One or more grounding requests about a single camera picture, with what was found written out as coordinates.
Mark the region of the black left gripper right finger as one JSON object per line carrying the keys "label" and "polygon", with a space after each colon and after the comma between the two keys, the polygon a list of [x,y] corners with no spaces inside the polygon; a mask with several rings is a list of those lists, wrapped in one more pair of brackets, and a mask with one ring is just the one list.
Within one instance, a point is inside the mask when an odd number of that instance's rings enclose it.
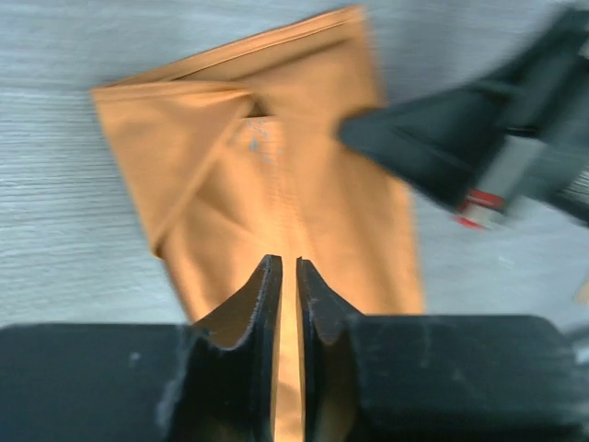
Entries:
{"label": "black left gripper right finger", "polygon": [[296,268],[308,441],[584,441],[588,375],[548,320],[365,315]]}

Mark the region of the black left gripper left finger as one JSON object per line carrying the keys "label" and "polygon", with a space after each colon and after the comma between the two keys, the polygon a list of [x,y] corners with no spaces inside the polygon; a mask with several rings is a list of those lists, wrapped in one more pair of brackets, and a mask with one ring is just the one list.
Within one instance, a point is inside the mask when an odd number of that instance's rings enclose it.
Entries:
{"label": "black left gripper left finger", "polygon": [[1,330],[5,441],[269,441],[282,261],[192,324]]}

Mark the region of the orange plastic spoon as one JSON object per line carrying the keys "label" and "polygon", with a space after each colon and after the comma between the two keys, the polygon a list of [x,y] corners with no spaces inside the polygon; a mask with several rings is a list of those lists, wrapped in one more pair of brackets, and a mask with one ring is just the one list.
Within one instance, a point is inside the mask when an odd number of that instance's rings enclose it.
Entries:
{"label": "orange plastic spoon", "polygon": [[576,295],[576,300],[584,305],[589,305],[589,281],[586,281]]}

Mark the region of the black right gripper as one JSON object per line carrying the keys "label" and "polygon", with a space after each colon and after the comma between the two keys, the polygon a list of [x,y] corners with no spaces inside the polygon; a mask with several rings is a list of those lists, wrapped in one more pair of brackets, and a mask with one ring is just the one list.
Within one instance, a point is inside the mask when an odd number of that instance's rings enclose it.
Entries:
{"label": "black right gripper", "polygon": [[588,6],[567,6],[521,52],[461,87],[341,121],[341,142],[468,227],[523,199],[588,222]]}

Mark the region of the orange satin napkin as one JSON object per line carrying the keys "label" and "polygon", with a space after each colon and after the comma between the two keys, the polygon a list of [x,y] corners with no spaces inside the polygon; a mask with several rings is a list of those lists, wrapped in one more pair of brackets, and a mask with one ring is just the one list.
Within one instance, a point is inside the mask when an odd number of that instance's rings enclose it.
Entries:
{"label": "orange satin napkin", "polygon": [[345,148],[384,105],[364,9],[346,6],[93,90],[152,252],[189,317],[283,261],[273,437],[306,417],[295,263],[367,314],[420,314],[408,187]]}

